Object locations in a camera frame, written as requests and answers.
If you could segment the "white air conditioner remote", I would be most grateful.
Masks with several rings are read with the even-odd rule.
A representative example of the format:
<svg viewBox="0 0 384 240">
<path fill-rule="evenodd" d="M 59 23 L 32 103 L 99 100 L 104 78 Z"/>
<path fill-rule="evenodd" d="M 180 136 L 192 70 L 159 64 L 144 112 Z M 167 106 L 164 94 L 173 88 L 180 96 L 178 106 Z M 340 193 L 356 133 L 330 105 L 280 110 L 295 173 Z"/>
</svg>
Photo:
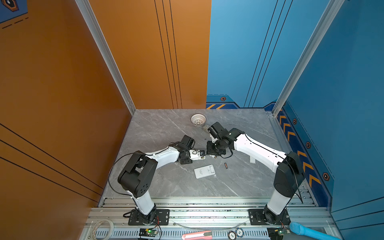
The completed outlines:
<svg viewBox="0 0 384 240">
<path fill-rule="evenodd" d="M 202 179 L 205 177 L 214 176 L 216 174 L 216 171 L 213 165 L 208 165 L 194 169 L 194 173 L 196 179 Z"/>
</svg>

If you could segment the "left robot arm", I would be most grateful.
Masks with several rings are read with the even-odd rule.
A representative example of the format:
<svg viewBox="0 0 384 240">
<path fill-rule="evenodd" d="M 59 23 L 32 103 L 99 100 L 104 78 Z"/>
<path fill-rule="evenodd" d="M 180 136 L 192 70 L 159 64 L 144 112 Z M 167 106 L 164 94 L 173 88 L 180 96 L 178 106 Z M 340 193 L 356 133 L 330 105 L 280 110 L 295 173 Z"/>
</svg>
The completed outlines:
<svg viewBox="0 0 384 240">
<path fill-rule="evenodd" d="M 152 224 L 156 218 L 156 204 L 149 188 L 157 169 L 171 163 L 191 163 L 190 150 L 195 140 L 185 135 L 181 141 L 170 143 L 163 150 L 152 153 L 136 151 L 118 176 L 118 183 L 133 197 L 135 212 L 144 224 Z"/>
</svg>

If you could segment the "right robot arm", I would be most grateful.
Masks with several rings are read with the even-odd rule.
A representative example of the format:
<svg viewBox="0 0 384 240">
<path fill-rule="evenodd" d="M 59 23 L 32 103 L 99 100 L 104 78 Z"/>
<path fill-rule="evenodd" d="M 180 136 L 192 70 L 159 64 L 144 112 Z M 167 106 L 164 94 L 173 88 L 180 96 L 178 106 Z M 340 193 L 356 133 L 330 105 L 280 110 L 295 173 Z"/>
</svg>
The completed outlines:
<svg viewBox="0 0 384 240">
<path fill-rule="evenodd" d="M 287 218 L 287 205 L 295 194 L 301 196 L 300 185 L 305 180 L 301 160 L 293 151 L 285 153 L 272 149 L 233 128 L 225 129 L 216 122 L 208 128 L 212 140 L 207 142 L 207 154 L 223 157 L 226 150 L 234 150 L 250 157 L 251 162 L 260 162 L 274 174 L 274 192 L 261 217 L 268 225 L 280 224 Z"/>
</svg>

